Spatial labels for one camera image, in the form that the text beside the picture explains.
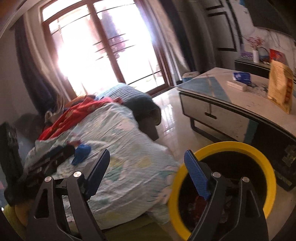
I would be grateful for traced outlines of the left hand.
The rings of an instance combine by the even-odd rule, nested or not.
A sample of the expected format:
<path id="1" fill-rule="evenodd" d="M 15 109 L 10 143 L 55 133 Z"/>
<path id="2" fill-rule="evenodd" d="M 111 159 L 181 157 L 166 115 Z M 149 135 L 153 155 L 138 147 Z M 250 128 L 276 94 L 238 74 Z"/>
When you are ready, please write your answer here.
<path id="1" fill-rule="evenodd" d="M 25 236 L 30 209 L 33 203 L 34 200 L 30 199 L 13 206 L 6 205 L 4 207 L 3 214 L 5 218 L 19 236 Z"/>

